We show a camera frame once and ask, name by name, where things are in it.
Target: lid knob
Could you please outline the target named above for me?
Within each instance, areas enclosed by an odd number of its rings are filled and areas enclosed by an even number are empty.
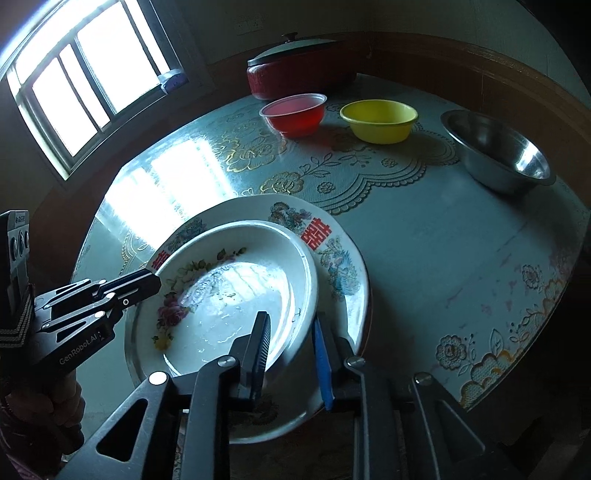
[[[294,41],[296,39],[296,36],[297,36],[297,32],[284,33],[282,35],[282,37],[285,37],[287,39],[285,41],[285,43],[289,43],[290,41]]]

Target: stainless steel bowl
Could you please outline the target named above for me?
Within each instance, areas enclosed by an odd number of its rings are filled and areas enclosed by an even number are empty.
[[[504,123],[470,110],[445,112],[441,122],[466,170],[490,189],[516,194],[556,181],[542,152]]]

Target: screw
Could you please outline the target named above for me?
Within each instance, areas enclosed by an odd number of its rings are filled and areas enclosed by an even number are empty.
[[[166,382],[167,375],[164,372],[154,372],[149,377],[149,381],[152,385],[162,385]]]
[[[426,372],[419,372],[414,376],[414,382],[422,387],[428,387],[433,383],[433,377]]]
[[[234,365],[236,365],[236,359],[230,355],[225,355],[225,356],[219,358],[219,360],[217,361],[217,364],[220,367],[224,367],[224,368],[233,367]]]
[[[365,365],[365,358],[361,358],[360,356],[350,356],[347,359],[347,365],[353,368],[359,368]]]

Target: yellow bowl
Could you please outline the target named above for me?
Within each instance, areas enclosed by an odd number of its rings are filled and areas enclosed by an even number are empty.
[[[389,144],[406,140],[418,119],[417,111],[393,100],[360,100],[345,105],[340,116],[364,142]]]

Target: window bar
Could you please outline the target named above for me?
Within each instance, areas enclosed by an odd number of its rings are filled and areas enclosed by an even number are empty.
[[[129,22],[131,23],[131,27],[134,29],[135,36],[138,37],[139,43],[142,45],[142,48],[144,49],[144,53],[146,54],[146,57],[148,57],[148,61],[149,61],[150,65],[152,65],[152,68],[154,69],[154,73],[156,74],[156,76],[160,75],[160,71],[158,70],[156,62],[152,58],[152,54],[148,50],[148,46],[144,42],[142,35],[139,33],[138,26],[135,24],[134,18],[131,16],[131,12],[129,11],[129,8],[128,8],[127,4],[125,3],[125,0],[121,0],[121,5],[123,5],[123,9],[125,10],[127,18],[129,19]]]
[[[95,118],[92,116],[92,114],[90,113],[90,111],[86,107],[84,101],[82,100],[82,97],[78,93],[78,90],[76,90],[76,87],[74,86],[74,83],[72,82],[72,79],[70,78],[70,75],[68,74],[68,71],[66,70],[66,67],[65,67],[65,65],[64,65],[64,63],[61,60],[61,57],[59,55],[57,56],[57,61],[60,63],[60,67],[61,67],[62,71],[64,72],[64,75],[66,75],[66,80],[68,81],[68,84],[70,85],[70,88],[74,92],[74,95],[76,95],[76,99],[78,100],[78,103],[80,103],[80,106],[84,110],[84,113],[88,116],[88,118],[90,119],[90,121],[92,122],[92,124],[95,126],[97,133],[98,132],[102,132],[102,128],[99,127],[99,124],[98,123],[96,123]]]
[[[100,85],[99,81],[95,77],[95,74],[92,72],[92,69],[88,65],[86,57],[84,56],[84,52],[82,52],[82,49],[80,48],[78,37],[74,38],[74,41],[71,43],[71,45],[72,50],[74,50],[74,55],[76,56],[76,59],[78,60],[78,63],[80,64],[80,67],[82,68],[82,71],[84,72],[84,75],[88,80],[88,83],[90,83],[90,87],[99,99],[99,102],[103,106],[103,109],[107,113],[109,119],[113,120],[115,117],[115,107],[113,107],[113,104],[109,100],[109,97],[107,97],[107,94],[103,90],[103,87]]]
[[[40,127],[40,133],[45,138],[45,141],[56,153],[60,163],[66,168],[68,172],[71,172],[73,167],[73,157],[61,141],[60,136],[53,128],[51,122],[47,119],[45,112],[39,104],[39,101],[37,100],[33,90],[27,90],[27,92],[22,96],[22,101],[25,109],[30,112],[35,122]]]
[[[72,43],[72,40],[75,38],[77,32],[92,22],[96,17],[98,17],[102,12],[107,10],[108,8],[112,7],[117,3],[117,0],[107,0],[101,6],[99,6],[96,10],[94,10],[91,14],[84,17],[74,28],[72,28],[71,32],[68,33],[64,38],[62,38],[48,53],[45,55],[42,61],[39,62],[39,65],[33,70],[33,72],[29,75],[29,77],[22,83],[22,87],[28,87],[32,83],[37,80],[37,77],[45,70],[50,62],[59,55],[59,53],[68,45],[68,43]]]

